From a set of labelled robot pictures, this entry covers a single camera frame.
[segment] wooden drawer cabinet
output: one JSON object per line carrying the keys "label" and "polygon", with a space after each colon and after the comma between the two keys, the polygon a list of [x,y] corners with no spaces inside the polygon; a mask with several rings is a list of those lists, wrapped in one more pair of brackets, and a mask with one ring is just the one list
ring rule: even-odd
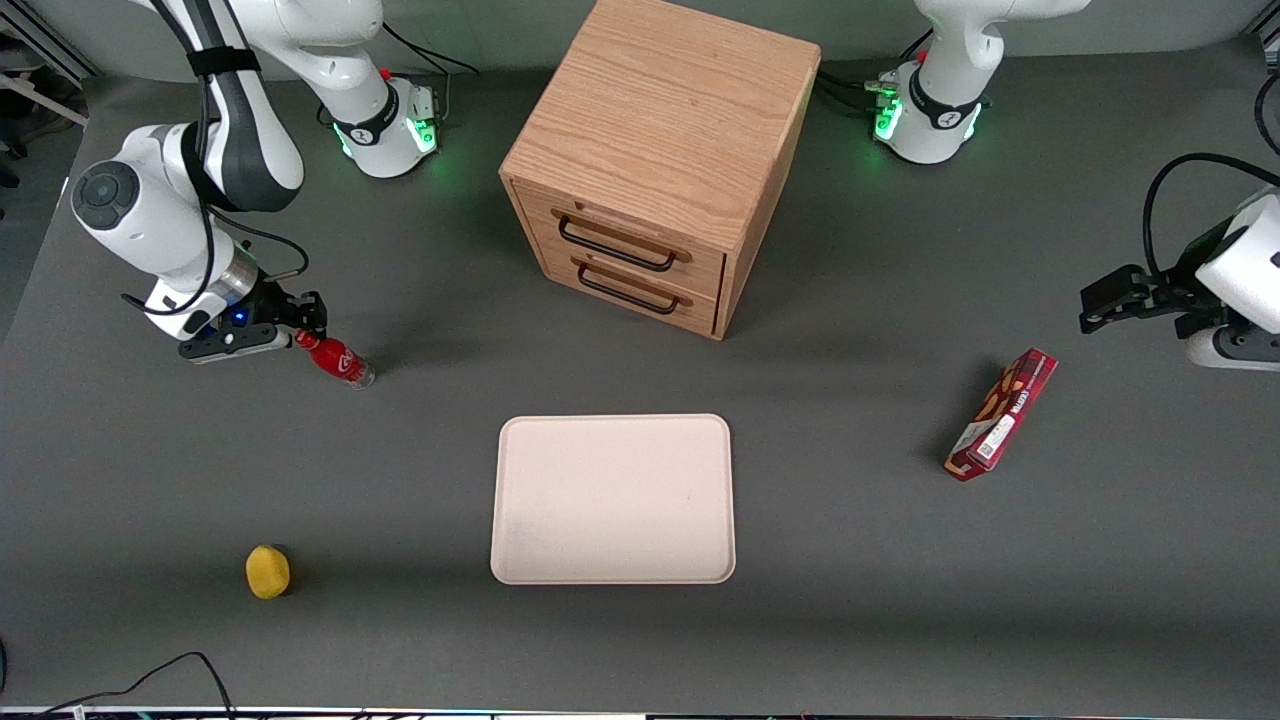
{"label": "wooden drawer cabinet", "polygon": [[499,169],[543,273],[723,338],[818,60],[659,0],[599,0]]}

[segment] black drawer handle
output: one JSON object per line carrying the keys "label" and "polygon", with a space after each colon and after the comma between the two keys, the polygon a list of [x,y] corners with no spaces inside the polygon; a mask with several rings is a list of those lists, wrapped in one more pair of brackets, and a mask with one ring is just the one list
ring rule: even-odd
{"label": "black drawer handle", "polygon": [[561,215],[561,227],[559,227],[559,231],[561,231],[561,237],[563,237],[564,240],[572,242],[573,245],[577,245],[577,246],[585,247],[588,250],[599,252],[600,255],[608,255],[609,258],[613,258],[616,260],[622,260],[623,263],[631,263],[632,265],[636,265],[637,268],[644,268],[644,269],[652,270],[654,273],[666,273],[667,270],[671,269],[672,263],[676,261],[676,254],[675,252],[668,252],[667,254],[667,261],[666,263],[662,263],[662,264],[650,263],[649,260],[645,260],[644,258],[636,258],[635,255],[628,255],[628,254],[626,254],[626,252],[623,252],[621,250],[614,250],[612,247],[607,247],[604,245],[600,245],[599,242],[593,242],[590,240],[586,240],[582,236],[573,234],[573,233],[568,232],[568,215]]}
{"label": "black drawer handle", "polygon": [[589,287],[591,290],[603,292],[604,295],[608,295],[609,297],[617,297],[618,300],[625,300],[625,301],[627,301],[627,302],[630,302],[630,304],[632,304],[632,305],[635,305],[637,307],[644,307],[645,310],[648,310],[650,313],[657,313],[659,315],[671,315],[672,313],[676,311],[676,307],[680,307],[680,299],[678,297],[672,297],[671,299],[671,305],[667,305],[667,306],[654,305],[653,302],[649,302],[649,301],[645,301],[645,300],[640,300],[639,297],[632,297],[632,296],[622,292],[621,290],[613,290],[612,287],[609,287],[607,284],[600,284],[600,283],[598,283],[598,282],[595,282],[593,279],[588,279],[588,277],[586,277],[586,269],[588,269],[586,265],[579,265],[577,266],[577,282],[585,284],[586,287]]}

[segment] red snack box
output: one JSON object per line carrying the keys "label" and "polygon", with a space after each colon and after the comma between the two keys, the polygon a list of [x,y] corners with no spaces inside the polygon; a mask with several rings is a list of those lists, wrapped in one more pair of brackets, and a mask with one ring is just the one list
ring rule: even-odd
{"label": "red snack box", "polygon": [[987,393],[982,410],[965,428],[960,442],[951,448],[951,456],[942,464],[946,471],[960,482],[969,482],[995,468],[1053,368],[1057,360],[1034,347],[1014,360]]}

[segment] wooden cabinet top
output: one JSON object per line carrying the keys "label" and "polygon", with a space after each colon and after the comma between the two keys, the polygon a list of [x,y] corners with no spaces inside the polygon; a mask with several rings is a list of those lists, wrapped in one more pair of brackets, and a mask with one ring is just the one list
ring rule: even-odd
{"label": "wooden cabinet top", "polygon": [[736,251],[818,60],[687,8],[599,0],[500,172]]}

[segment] yellow sponge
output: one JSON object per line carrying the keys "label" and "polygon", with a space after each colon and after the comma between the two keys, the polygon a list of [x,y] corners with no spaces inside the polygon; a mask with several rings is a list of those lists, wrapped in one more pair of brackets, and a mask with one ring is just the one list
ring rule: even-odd
{"label": "yellow sponge", "polygon": [[289,587],[289,560],[269,544],[260,544],[244,561],[248,589],[261,600],[279,597]]}

